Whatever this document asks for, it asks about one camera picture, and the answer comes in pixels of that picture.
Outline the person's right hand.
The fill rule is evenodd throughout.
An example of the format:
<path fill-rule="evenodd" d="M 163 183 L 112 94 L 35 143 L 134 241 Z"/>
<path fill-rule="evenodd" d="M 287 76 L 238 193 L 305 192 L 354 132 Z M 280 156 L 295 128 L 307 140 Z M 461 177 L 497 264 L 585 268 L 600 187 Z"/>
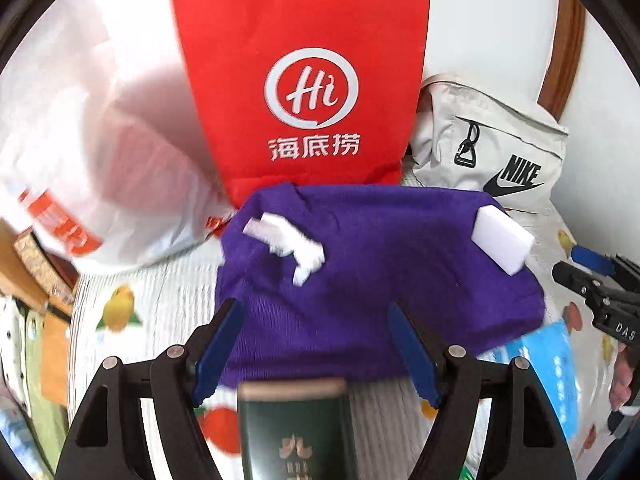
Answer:
<path fill-rule="evenodd" d="M 628 348 L 624 344 L 619 344 L 611 388 L 608 392 L 608 400 L 613 411 L 619 410 L 631 396 L 630 384 L 634 376 L 634 367 L 629 361 L 629 356 Z"/>

